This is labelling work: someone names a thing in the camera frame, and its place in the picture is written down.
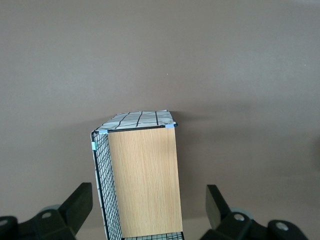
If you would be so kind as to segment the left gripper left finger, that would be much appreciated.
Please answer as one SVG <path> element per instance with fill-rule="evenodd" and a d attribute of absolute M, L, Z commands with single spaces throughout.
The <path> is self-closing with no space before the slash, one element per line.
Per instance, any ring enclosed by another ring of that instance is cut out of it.
<path fill-rule="evenodd" d="M 93 208 L 92 183 L 83 182 L 57 208 L 45 209 L 18 223 L 15 216 L 0 218 L 2 240 L 75 240 Z"/>

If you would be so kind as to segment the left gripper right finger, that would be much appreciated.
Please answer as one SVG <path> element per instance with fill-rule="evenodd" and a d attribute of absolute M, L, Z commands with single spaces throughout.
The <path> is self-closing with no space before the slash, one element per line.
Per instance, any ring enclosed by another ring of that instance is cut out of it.
<path fill-rule="evenodd" d="M 211 226 L 202 240 L 307 240 L 295 224 L 271 220 L 263 226 L 245 213 L 232 211 L 214 184 L 206 186 L 205 209 Z"/>

